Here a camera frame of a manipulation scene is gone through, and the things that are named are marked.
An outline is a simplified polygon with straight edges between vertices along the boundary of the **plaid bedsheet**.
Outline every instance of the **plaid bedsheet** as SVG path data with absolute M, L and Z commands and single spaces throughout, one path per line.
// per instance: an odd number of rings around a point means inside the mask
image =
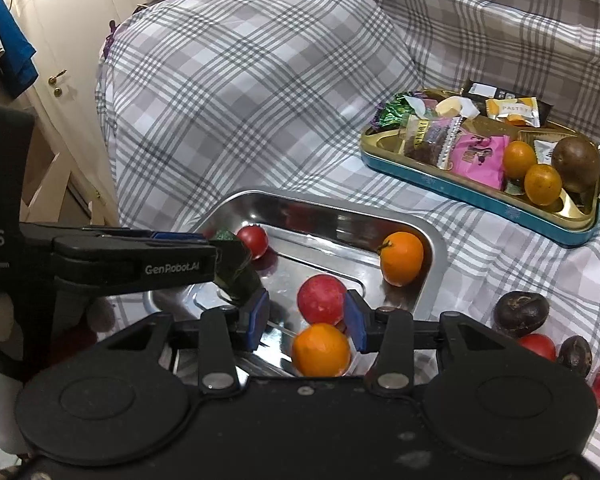
M 366 168 L 358 136 L 405 89 L 484 80 L 540 96 L 600 140 L 600 0 L 168 0 L 123 23 L 96 100 L 122 223 L 186 230 L 239 187 L 411 213 L 446 239 L 433 315 L 491 322 L 510 290 L 547 296 L 541 332 L 590 340 L 600 365 L 600 227 L 568 250 Z M 119 299 L 119 323 L 144 315 Z M 423 377 L 436 372 L 422 355 Z M 586 449 L 600 467 L 600 416 Z

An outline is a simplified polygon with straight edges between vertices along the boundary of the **blue gripper pad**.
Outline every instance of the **blue gripper pad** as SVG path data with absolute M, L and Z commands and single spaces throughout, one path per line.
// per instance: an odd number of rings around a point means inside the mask
M 247 311 L 249 314 L 248 330 L 245 338 L 245 345 L 249 352 L 253 352 L 258 348 L 262 333 L 267 327 L 269 321 L 269 293 L 265 289 L 260 289 L 262 294 L 249 300 L 242 311 Z
M 365 317 L 358 304 L 347 292 L 344 297 L 344 324 L 358 352 L 366 351 Z
M 203 235 L 198 233 L 167 233 L 155 232 L 151 238 L 154 240 L 206 240 Z

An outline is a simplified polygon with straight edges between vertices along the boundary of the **orange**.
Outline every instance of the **orange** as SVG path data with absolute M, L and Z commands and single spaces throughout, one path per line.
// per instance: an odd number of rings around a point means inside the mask
M 378 254 L 385 280 L 391 285 L 405 286 L 420 273 L 424 247 L 416 235 L 400 231 L 384 239 Z
M 524 178 L 528 169 L 537 163 L 534 149 L 522 140 L 514 140 L 504 149 L 502 166 L 509 178 Z
M 526 172 L 525 193 L 536 205 L 546 206 L 558 200 L 562 179 L 553 166 L 535 164 Z
M 349 341 L 333 325 L 316 323 L 295 337 L 291 360 L 306 377 L 337 377 L 349 367 Z

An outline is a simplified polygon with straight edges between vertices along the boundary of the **snack wrapper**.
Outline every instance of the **snack wrapper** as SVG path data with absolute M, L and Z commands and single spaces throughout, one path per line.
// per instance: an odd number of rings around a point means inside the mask
M 527 97 L 528 94 L 519 94 L 513 90 L 506 88 L 499 88 L 491 84 L 486 84 L 479 81 L 472 81 L 467 79 L 462 86 L 460 91 L 462 97 L 468 97 L 475 103 L 480 110 L 480 113 L 484 116 L 487 115 L 486 101 L 487 99 L 519 99 L 521 97 Z M 549 113 L 551 112 L 552 106 L 537 99 L 538 111 L 540 113 L 540 124 L 545 124 Z
M 421 92 L 404 92 L 394 95 L 391 101 L 379 104 L 376 107 L 376 114 L 371 119 L 371 127 L 376 132 L 394 130 L 400 127 L 404 117 L 411 114 L 419 114 L 424 118 L 435 118 L 438 102 L 425 97 Z M 422 106 L 416 106 L 418 113 L 416 113 L 416 110 L 412 106 L 414 100 L 422 101 Z
M 502 189 L 502 159 L 509 137 L 463 135 L 450 156 L 450 171 L 495 189 Z
M 454 95 L 440 101 L 436 105 L 436 113 L 446 118 L 462 116 L 467 119 L 475 119 L 480 115 L 480 110 L 471 99 Z
M 514 126 L 540 127 L 538 101 L 535 97 L 487 99 L 487 117 Z
M 460 130 L 462 117 L 421 119 L 411 115 L 400 128 L 405 156 L 446 170 L 450 147 Z
M 547 140 L 534 140 L 534 151 L 538 164 L 551 165 L 551 156 L 554 154 L 554 148 L 557 142 L 548 142 Z

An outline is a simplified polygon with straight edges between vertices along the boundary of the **gold tray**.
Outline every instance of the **gold tray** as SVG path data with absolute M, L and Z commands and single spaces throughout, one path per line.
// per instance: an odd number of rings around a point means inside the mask
M 450 92 L 442 89 L 424 90 L 429 98 L 442 100 L 453 95 L 456 92 Z M 557 142 L 564 137 L 579 136 L 580 133 L 562 126 L 561 124 L 547 121 L 544 128 L 517 127 L 510 124 L 494 124 L 497 121 L 490 120 L 484 116 L 478 116 L 473 121 L 465 121 L 462 127 L 474 134 L 488 137 L 491 135 L 508 135 L 511 140 L 524 140 L 533 146 L 534 140 L 546 140 L 547 142 Z M 389 130 L 378 134 L 372 133 L 370 128 L 366 129 L 360 139 L 360 148 L 378 158 L 389 160 L 396 164 L 406 166 L 413 170 L 418 170 L 425 174 L 430 174 L 445 180 L 461 184 L 469 189 L 486 194 L 497 200 L 508 203 L 533 215 L 543 218 L 553 224 L 571 231 L 584 231 L 592 227 L 596 222 L 598 211 L 598 195 L 600 193 L 600 180 L 593 189 L 576 195 L 567 193 L 564 189 L 560 198 L 547 207 L 538 207 L 532 204 L 526 195 L 512 195 L 499 191 L 490 186 L 485 186 L 479 182 L 467 177 L 456 175 L 447 170 L 440 170 L 435 166 L 424 164 L 412 158 L 399 153 L 400 137 L 398 130 Z

